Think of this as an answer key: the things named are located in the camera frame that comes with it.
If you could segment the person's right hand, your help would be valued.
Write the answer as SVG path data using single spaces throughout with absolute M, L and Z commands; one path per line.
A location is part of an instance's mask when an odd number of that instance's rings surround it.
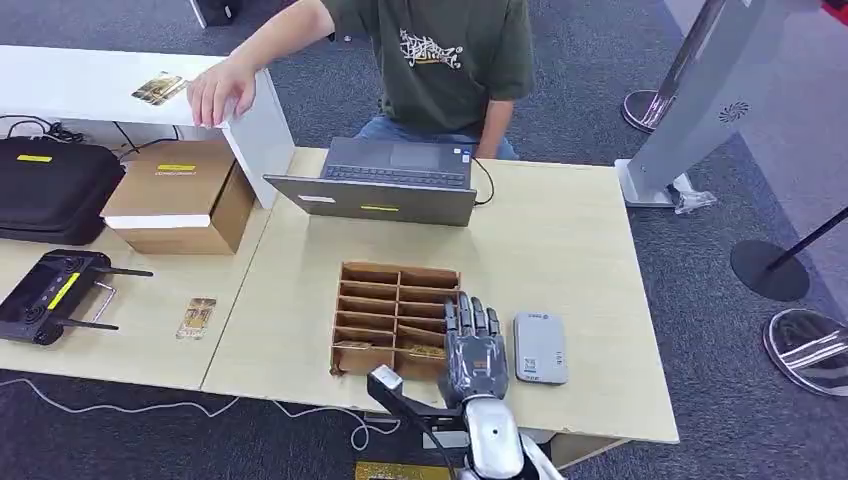
M 252 63 L 230 56 L 190 81 L 186 96 L 194 125 L 211 128 L 228 113 L 246 113 L 256 97 L 256 73 Z

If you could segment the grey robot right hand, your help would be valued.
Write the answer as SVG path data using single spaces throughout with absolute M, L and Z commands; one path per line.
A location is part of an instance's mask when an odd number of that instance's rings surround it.
M 509 372 L 506 344 L 496 311 L 461 291 L 444 304 L 445 374 L 439 391 L 449 409 L 478 397 L 505 398 Z

